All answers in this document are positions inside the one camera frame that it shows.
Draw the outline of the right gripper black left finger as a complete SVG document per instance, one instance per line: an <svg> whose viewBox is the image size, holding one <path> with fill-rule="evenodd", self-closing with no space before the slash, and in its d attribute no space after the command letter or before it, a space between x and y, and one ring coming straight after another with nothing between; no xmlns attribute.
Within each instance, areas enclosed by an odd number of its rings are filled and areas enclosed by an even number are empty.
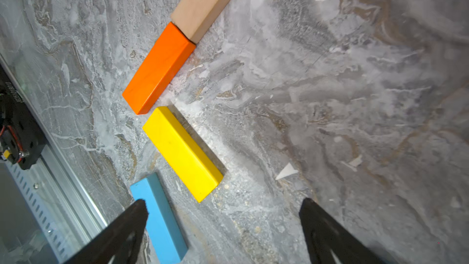
<svg viewBox="0 0 469 264"><path fill-rule="evenodd" d="M148 217L145 200L136 200L67 263L135 264Z"/></svg>

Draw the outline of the orange block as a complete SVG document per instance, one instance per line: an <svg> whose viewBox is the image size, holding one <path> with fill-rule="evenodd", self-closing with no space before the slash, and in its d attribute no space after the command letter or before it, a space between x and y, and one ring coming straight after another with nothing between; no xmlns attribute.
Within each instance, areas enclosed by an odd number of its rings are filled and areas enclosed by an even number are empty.
<svg viewBox="0 0 469 264"><path fill-rule="evenodd" d="M166 26L123 91L135 114L150 111L195 48L173 23Z"/></svg>

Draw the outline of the long yellow block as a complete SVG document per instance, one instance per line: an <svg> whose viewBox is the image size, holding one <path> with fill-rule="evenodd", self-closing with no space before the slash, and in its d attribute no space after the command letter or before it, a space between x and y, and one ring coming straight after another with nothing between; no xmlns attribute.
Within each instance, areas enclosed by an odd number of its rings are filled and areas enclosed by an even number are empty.
<svg viewBox="0 0 469 264"><path fill-rule="evenodd" d="M221 183L222 172L168 107L157 107L143 130L198 203Z"/></svg>

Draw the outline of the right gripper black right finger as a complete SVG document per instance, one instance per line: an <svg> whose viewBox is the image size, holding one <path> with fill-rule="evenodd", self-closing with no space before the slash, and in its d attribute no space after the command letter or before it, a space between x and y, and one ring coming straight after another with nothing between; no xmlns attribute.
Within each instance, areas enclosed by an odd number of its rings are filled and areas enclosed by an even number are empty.
<svg viewBox="0 0 469 264"><path fill-rule="evenodd" d="M379 258L313 199L305 198L299 211L309 258L313 264L382 264Z"/></svg>

